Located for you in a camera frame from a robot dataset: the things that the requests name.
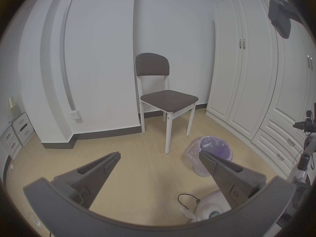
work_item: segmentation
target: white wardrobe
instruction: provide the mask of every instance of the white wardrobe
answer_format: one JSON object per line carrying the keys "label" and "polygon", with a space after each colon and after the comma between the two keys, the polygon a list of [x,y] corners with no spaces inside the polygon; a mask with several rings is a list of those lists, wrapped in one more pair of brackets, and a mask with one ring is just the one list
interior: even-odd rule
{"label": "white wardrobe", "polygon": [[[287,177],[306,137],[292,125],[305,119],[306,110],[314,111],[316,48],[293,20],[290,37],[280,37],[268,19],[269,1],[215,3],[215,65],[206,114]],[[311,180],[315,175],[309,171]]]}

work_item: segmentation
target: dark baseboard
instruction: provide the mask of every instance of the dark baseboard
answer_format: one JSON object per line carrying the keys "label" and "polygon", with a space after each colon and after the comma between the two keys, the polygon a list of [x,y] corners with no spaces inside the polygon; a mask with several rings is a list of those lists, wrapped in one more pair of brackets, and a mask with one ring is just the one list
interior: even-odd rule
{"label": "dark baseboard", "polygon": [[[195,109],[203,109],[203,108],[206,108],[207,104],[200,104],[200,105],[196,105],[195,106]],[[159,117],[159,116],[162,116],[163,114],[163,111],[153,111],[153,112],[147,112],[147,113],[144,113],[144,118],[153,118],[153,117]]]}
{"label": "dark baseboard", "polygon": [[42,143],[44,148],[50,149],[73,149],[77,140],[89,140],[89,139],[99,139],[106,137],[121,136],[133,133],[140,133],[142,131],[141,126],[134,126],[122,129],[115,129],[109,131],[100,132],[86,132],[86,133],[76,133],[74,134],[69,142],[62,143]]}
{"label": "dark baseboard", "polygon": [[3,185],[4,186],[5,186],[5,182],[7,180],[7,172],[9,169],[10,161],[11,161],[11,156],[8,156],[7,161],[5,162],[4,170],[3,170]]}
{"label": "dark baseboard", "polygon": [[89,140],[89,139],[99,139],[106,137],[121,136],[133,133],[140,133],[142,131],[141,126],[134,126],[122,129],[115,129],[109,131],[100,131],[100,132],[86,132],[75,134],[78,140]]}

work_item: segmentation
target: white chair frame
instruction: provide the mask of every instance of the white chair frame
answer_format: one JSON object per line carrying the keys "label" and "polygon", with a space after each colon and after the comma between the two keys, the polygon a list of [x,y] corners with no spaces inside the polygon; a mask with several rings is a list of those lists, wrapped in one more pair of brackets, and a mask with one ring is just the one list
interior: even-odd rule
{"label": "white chair frame", "polygon": [[[139,95],[139,107],[140,107],[140,120],[141,120],[141,126],[142,126],[142,132],[145,132],[145,122],[144,122],[144,104],[153,106],[155,108],[158,108],[154,105],[151,105],[143,100],[140,99],[140,97],[143,95],[142,91],[142,83],[140,76],[137,77],[137,88],[138,88],[138,95]],[[164,76],[165,78],[165,90],[168,90],[168,76]],[[196,102],[194,104],[191,104],[175,113],[173,112],[167,112],[163,109],[158,108],[159,110],[163,111],[162,115],[162,121],[166,121],[166,115],[167,115],[167,132],[166,132],[166,148],[165,148],[165,153],[168,154],[170,150],[170,140],[171,140],[171,129],[172,129],[172,120],[175,119],[176,117],[182,115],[183,113],[186,113],[187,111],[191,110],[191,115],[190,115],[190,120],[189,120],[189,125],[188,129],[186,131],[186,135],[190,135],[191,127],[192,127],[192,122],[193,122],[193,117],[194,117],[194,112],[195,112],[195,106]]]}

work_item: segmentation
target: wooden floor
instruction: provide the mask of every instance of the wooden floor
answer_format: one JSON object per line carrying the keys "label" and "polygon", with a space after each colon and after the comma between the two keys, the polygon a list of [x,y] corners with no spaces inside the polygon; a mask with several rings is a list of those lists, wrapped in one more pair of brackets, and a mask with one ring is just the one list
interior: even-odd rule
{"label": "wooden floor", "polygon": [[[40,177],[52,180],[111,152],[119,151],[121,160],[90,207],[100,215],[142,225],[185,224],[188,219],[180,211],[177,196],[190,193],[203,198],[218,189],[212,177],[200,177],[184,158],[184,150],[196,137],[212,135],[228,142],[233,162],[263,173],[267,181],[276,176],[274,170],[246,144],[196,110],[190,136],[186,136],[190,112],[172,123],[170,153],[165,154],[166,123],[162,117],[145,119],[145,133],[118,137],[80,140],[74,149],[45,149],[35,134],[22,148],[14,170],[8,174],[6,188],[21,214],[42,236],[49,231],[31,209],[22,188]],[[195,199],[182,196],[182,202],[192,210]]]}

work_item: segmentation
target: brown upholstered backrest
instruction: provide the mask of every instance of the brown upholstered backrest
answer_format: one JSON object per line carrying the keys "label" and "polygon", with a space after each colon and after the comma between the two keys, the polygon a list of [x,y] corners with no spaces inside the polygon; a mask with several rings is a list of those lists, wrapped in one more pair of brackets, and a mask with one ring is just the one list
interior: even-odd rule
{"label": "brown upholstered backrest", "polygon": [[156,53],[141,53],[135,58],[137,76],[168,76],[169,62]]}

